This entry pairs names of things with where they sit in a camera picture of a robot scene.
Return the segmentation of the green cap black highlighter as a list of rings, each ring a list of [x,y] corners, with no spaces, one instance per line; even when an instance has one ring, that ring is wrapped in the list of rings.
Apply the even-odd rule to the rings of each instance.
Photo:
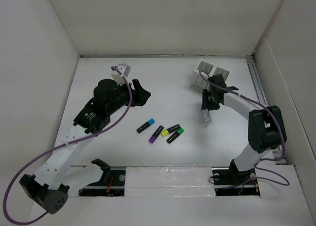
[[[176,130],[168,139],[167,143],[172,143],[176,138],[178,138],[182,133],[184,132],[184,129],[180,127],[178,130]]]

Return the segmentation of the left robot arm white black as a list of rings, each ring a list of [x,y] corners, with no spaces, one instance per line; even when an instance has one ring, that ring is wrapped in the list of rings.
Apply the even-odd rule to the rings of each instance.
[[[91,161],[81,171],[66,175],[71,165],[93,138],[110,123],[110,116],[123,106],[143,106],[151,93],[143,89],[137,79],[132,84],[118,85],[111,79],[101,80],[93,91],[93,98],[75,117],[65,146],[55,150],[32,175],[19,181],[26,194],[49,214],[57,213],[70,195],[91,183],[106,184],[111,166],[100,159]]]

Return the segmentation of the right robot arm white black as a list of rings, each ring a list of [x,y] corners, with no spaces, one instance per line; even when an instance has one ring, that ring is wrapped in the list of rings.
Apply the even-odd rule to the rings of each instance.
[[[262,161],[277,162],[285,158],[286,130],[281,109],[265,106],[238,92],[238,88],[227,86],[221,74],[211,77],[203,71],[199,75],[209,85],[202,91],[204,111],[218,110],[226,106],[248,121],[248,144],[239,156],[234,158],[224,178],[229,188],[236,188],[253,180],[251,173]]]

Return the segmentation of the clear blue cap marker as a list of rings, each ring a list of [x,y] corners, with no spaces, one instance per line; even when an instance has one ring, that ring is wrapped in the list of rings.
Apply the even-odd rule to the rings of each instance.
[[[211,123],[212,119],[208,109],[202,110],[202,116],[205,123]]]

